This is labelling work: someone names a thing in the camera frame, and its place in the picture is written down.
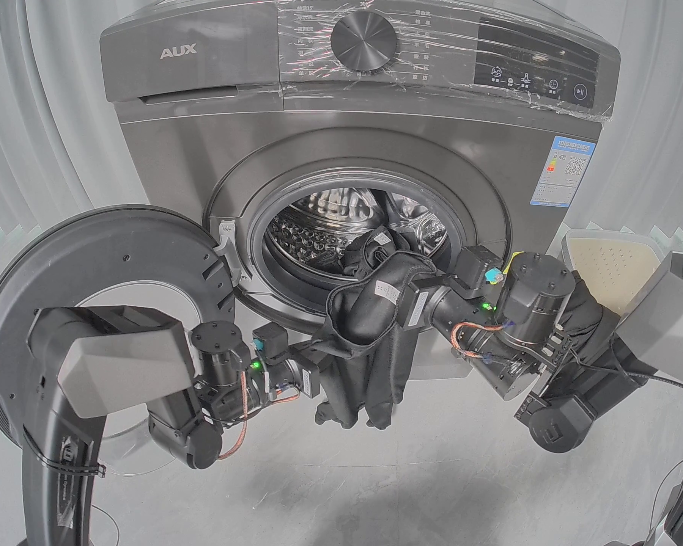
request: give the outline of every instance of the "aux logo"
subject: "aux logo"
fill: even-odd
[[[165,57],[181,57],[182,55],[189,55],[190,53],[195,53],[197,52],[195,50],[195,47],[197,46],[197,42],[193,42],[192,44],[183,44],[179,50],[177,47],[172,47],[172,50],[169,49],[164,49],[162,51],[162,54],[159,56],[159,59],[163,59]]]

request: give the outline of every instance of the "copper wire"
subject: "copper wire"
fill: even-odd
[[[243,444],[243,441],[246,439],[246,431],[248,428],[248,391],[246,388],[245,372],[240,373],[240,386],[243,390],[243,428],[240,430],[240,435],[238,436],[238,440],[235,442],[235,445],[233,445],[226,453],[220,455],[218,457],[218,461],[226,460],[231,455],[235,455],[237,450],[240,449],[240,446]]]
[[[300,397],[301,392],[299,391],[298,388],[295,388],[295,390],[296,390],[296,394],[295,394],[295,395],[288,396],[288,397],[286,397],[286,398],[277,398],[277,399],[274,400],[271,404],[272,404],[272,405],[277,405],[277,404],[280,404],[280,403],[290,403],[292,400],[296,400],[298,397]]]

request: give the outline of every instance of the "qr code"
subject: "qr code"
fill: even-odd
[[[584,172],[584,167],[587,165],[587,160],[577,156],[572,156],[567,162],[565,168],[565,176],[581,176]]]

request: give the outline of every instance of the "control panel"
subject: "control panel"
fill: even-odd
[[[422,0],[279,0],[278,14],[282,82],[507,89],[593,107],[598,54],[528,24]]]
[[[591,108],[597,53],[529,26],[482,17],[475,85],[533,93]]]
[[[470,86],[478,15],[411,0],[279,0],[282,82]]]

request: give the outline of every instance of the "white label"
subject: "white label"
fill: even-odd
[[[397,298],[400,296],[400,290],[378,279],[374,284],[374,295],[384,297],[393,304],[396,304]]]
[[[422,308],[425,307],[425,302],[428,300],[429,291],[423,291],[417,296],[417,301],[415,302],[415,308],[412,310],[412,315],[410,316],[410,321],[407,323],[407,327],[411,328],[420,321],[420,316],[422,315]]]
[[[592,158],[595,143],[557,135],[530,204],[568,207]]]
[[[304,394],[306,396],[311,396],[311,378],[309,377],[309,371],[302,370],[301,374],[304,377]]]
[[[386,245],[388,242],[392,242],[392,239],[390,239],[383,232],[379,233],[376,237],[374,237],[374,240],[380,243],[381,245]]]

